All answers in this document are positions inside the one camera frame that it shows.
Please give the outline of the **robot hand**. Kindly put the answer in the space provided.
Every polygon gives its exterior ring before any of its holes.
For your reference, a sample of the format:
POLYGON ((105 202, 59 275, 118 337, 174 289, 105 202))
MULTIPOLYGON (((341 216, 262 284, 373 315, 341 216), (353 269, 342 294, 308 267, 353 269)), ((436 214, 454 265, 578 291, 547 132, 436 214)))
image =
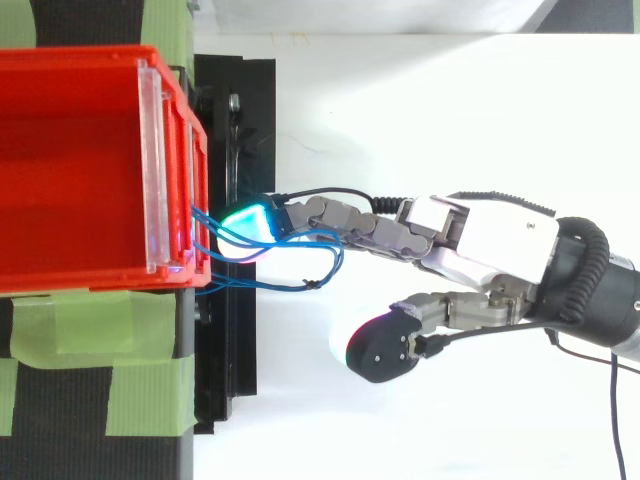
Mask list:
POLYGON ((374 199, 368 210, 324 191, 261 195, 210 225, 220 258, 254 263, 275 250, 326 249, 339 270, 347 251, 409 264, 458 285, 418 292, 357 323, 337 345, 348 369, 393 380, 468 332, 519 324, 536 299, 560 226, 517 198, 470 192, 374 199))

